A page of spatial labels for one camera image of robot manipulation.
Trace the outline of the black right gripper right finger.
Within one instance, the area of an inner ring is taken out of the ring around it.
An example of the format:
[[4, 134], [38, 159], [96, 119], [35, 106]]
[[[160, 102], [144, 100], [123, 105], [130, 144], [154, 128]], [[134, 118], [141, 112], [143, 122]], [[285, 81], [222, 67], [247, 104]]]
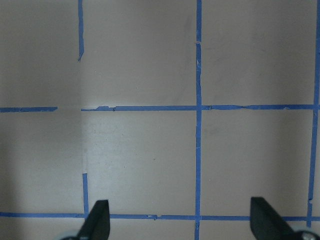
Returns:
[[256, 240], [298, 240], [294, 231], [263, 197], [250, 199], [250, 229]]

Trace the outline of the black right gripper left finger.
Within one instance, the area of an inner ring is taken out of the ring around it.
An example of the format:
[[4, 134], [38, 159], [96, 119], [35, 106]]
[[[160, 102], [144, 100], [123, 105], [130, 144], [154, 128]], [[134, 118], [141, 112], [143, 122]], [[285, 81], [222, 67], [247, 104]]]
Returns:
[[97, 200], [76, 235], [77, 240], [107, 240], [110, 235], [108, 200]]

